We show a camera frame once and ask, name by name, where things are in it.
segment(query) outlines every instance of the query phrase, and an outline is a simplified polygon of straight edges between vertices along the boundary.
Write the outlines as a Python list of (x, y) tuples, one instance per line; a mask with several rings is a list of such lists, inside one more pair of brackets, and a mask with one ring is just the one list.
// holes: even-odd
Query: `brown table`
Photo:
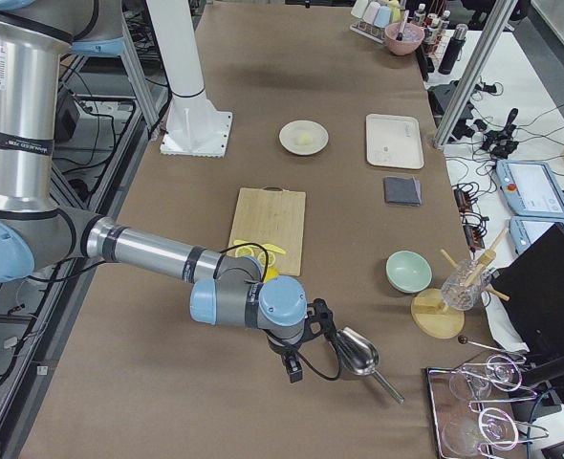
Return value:
[[(375, 381), (325, 382), (307, 368), (290, 384), (265, 335), (193, 322), (190, 286), (128, 266), (103, 266), (54, 372), (24, 458), (434, 457), (423, 369), (455, 366), (475, 349), (437, 340), (413, 323), (411, 295), (386, 281), (397, 250), (425, 256), (441, 285), (466, 244), (414, 57), (394, 57), (349, 31), (347, 9), (215, 3), (198, 43), (209, 97), (234, 113), (224, 159), (160, 155), (152, 143), (119, 218), (124, 225), (212, 249), (226, 246), (241, 186), (306, 191), (302, 275), (338, 327), (380, 350), (381, 372), (405, 396), (397, 405)], [(415, 117), (420, 171), (365, 161), (365, 116)], [(286, 152), (290, 120), (315, 120), (330, 143), (313, 157)], [(419, 208), (387, 206), (382, 178), (412, 173)], [(482, 310), (464, 332), (487, 339)], [(323, 340), (304, 353), (335, 372)]]

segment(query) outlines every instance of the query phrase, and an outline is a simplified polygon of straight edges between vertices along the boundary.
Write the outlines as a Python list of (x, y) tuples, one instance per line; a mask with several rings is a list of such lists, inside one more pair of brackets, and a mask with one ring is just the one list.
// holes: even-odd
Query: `white plate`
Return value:
[(418, 120), (395, 115), (367, 115), (367, 162), (384, 167), (424, 166)]
[(282, 146), (295, 155), (313, 155), (324, 148), (328, 141), (327, 130), (313, 121), (292, 121), (280, 130)]

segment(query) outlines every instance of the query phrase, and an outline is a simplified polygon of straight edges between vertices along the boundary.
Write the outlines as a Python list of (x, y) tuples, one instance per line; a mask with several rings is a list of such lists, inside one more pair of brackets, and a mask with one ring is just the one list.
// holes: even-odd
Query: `black bottle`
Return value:
[(442, 63), (439, 65), (440, 74), (449, 75), (452, 72), (456, 59), (458, 59), (458, 54), (465, 44), (466, 31), (468, 31), (468, 27), (465, 24), (456, 26), (456, 30), (450, 38), (447, 48), (445, 48)]

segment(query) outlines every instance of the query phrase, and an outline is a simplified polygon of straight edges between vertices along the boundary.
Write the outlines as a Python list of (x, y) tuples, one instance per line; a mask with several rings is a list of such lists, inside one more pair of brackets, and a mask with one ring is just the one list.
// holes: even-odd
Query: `black monitor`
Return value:
[[(564, 227), (552, 225), (492, 286), (510, 296), (503, 302), (511, 323), (536, 364), (564, 356)], [(552, 380), (564, 404), (564, 376)]]

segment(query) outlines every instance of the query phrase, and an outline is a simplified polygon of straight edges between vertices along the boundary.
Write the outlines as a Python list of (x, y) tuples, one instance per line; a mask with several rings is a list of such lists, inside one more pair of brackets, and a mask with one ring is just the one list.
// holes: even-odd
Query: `white tray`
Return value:
[(395, 115), (367, 115), (367, 162), (384, 167), (424, 166), (418, 120)]

